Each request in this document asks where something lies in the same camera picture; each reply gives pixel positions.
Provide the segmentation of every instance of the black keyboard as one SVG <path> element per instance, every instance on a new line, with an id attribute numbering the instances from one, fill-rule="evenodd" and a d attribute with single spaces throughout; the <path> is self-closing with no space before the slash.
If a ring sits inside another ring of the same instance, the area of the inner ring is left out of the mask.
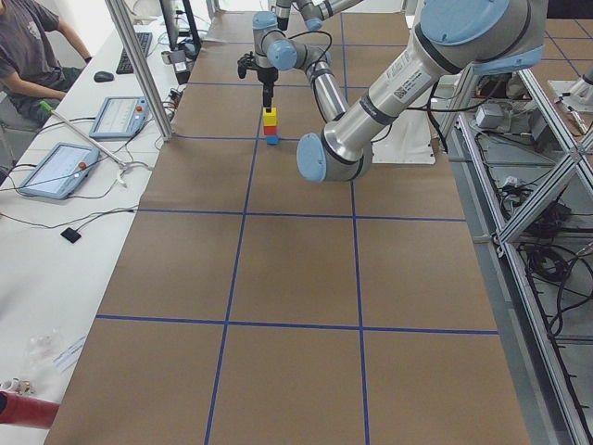
<path id="1" fill-rule="evenodd" d="M 138 38 L 138 43 L 140 44 L 145 57 L 148 56 L 148 50 L 150 49 L 150 43 L 152 42 L 152 32 L 137 32 L 136 37 Z M 118 64 L 115 72 L 118 74 L 133 73 L 132 62 L 130 61 L 128 53 L 126 53 L 125 49 L 121 50 L 120 63 Z"/>

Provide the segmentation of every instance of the person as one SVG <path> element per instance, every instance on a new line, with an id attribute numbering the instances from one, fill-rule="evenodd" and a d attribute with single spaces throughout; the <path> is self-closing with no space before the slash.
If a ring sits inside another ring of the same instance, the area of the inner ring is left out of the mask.
<path id="1" fill-rule="evenodd" d="M 79 35 L 34 0 L 0 0 L 0 82 L 19 114 L 43 125 L 82 70 L 62 67 L 45 32 L 61 32 L 86 63 L 91 55 Z"/>

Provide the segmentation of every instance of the toy block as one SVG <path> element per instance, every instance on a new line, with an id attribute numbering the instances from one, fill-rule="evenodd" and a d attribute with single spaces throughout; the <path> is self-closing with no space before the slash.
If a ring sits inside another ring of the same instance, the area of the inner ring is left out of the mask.
<path id="1" fill-rule="evenodd" d="M 278 137 L 278 134 L 275 134 L 274 136 L 266 136 L 266 142 L 269 146 L 277 146 L 280 144 L 280 137 Z"/>
<path id="2" fill-rule="evenodd" d="M 276 127 L 275 125 L 273 125 L 273 126 L 264 125 L 263 133 L 266 136 L 275 136 L 276 134 L 278 134 L 278 127 Z"/>
<path id="3" fill-rule="evenodd" d="M 272 107 L 270 111 L 263 109 L 263 124 L 266 127 L 273 127 L 278 125 L 278 113 L 276 107 Z"/>

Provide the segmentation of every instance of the black connector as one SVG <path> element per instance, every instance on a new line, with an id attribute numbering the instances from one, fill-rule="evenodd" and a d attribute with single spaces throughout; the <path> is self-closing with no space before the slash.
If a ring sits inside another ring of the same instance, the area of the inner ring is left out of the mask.
<path id="1" fill-rule="evenodd" d="M 72 243 L 72 244 L 74 244 L 76 241 L 78 241 L 79 239 L 82 238 L 82 235 L 79 234 L 76 230 L 72 229 L 71 227 L 69 227 L 68 229 L 66 229 L 60 235 L 62 235 L 66 239 L 68 239 L 69 242 Z"/>

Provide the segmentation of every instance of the red tube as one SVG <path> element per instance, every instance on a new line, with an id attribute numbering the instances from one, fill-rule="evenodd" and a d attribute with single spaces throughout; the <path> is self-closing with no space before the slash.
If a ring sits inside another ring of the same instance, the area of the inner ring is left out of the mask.
<path id="1" fill-rule="evenodd" d="M 0 424 L 49 429 L 59 403 L 0 391 Z"/>

